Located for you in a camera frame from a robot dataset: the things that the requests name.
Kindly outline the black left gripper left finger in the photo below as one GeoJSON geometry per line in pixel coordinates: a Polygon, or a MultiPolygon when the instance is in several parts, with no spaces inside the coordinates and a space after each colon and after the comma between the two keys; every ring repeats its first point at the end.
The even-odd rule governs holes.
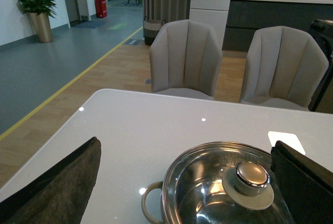
{"type": "Polygon", "coordinates": [[[1,223],[80,223],[96,184],[101,143],[93,137],[1,202],[1,223]]]}

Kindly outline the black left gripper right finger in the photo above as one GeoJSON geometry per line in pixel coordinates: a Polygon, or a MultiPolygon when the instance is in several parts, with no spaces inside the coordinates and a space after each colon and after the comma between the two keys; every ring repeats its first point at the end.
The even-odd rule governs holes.
{"type": "Polygon", "coordinates": [[[332,223],[332,172],[282,141],[271,155],[271,170],[295,223],[332,223]]]}

